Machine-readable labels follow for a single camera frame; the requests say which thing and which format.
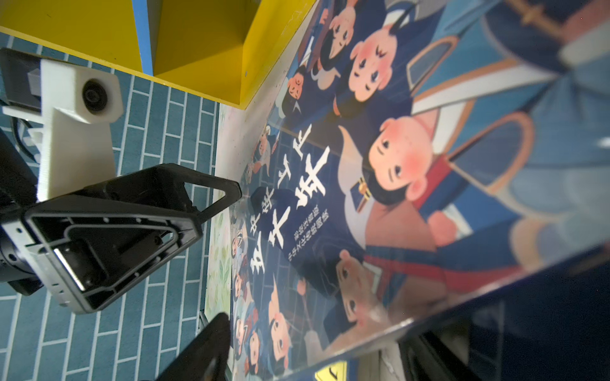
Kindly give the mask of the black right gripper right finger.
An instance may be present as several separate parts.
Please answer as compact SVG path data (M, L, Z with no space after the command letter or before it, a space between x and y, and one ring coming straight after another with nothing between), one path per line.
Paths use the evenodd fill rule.
M398 341L406 380L481 381L431 331Z

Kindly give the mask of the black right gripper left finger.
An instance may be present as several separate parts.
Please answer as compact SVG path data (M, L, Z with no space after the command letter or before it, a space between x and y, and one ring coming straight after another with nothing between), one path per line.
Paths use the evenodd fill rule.
M230 318L217 314L157 380L226 380L230 343Z

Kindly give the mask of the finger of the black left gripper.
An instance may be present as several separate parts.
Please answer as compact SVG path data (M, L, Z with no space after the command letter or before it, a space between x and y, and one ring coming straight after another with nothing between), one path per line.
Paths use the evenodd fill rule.
M187 193L187 186L223 191L224 196L204 209L198 208ZM85 187L80 194L96 199L119 214L156 217L187 217L203 224L235 204L241 187L233 180L192 170L177 164L159 164L152 168L120 176Z

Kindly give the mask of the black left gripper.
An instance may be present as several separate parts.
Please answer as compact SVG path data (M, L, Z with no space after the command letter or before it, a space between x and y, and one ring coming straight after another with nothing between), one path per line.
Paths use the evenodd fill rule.
M23 221L36 202L37 177L2 134L1 282L21 295L46 287L75 314L107 308L203 234L181 212L29 212Z

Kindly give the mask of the colourful cartoon cover book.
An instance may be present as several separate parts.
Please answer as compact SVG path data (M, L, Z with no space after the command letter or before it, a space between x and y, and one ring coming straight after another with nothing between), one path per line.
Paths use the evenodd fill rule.
M231 211L236 380L609 241L607 1L321 1Z

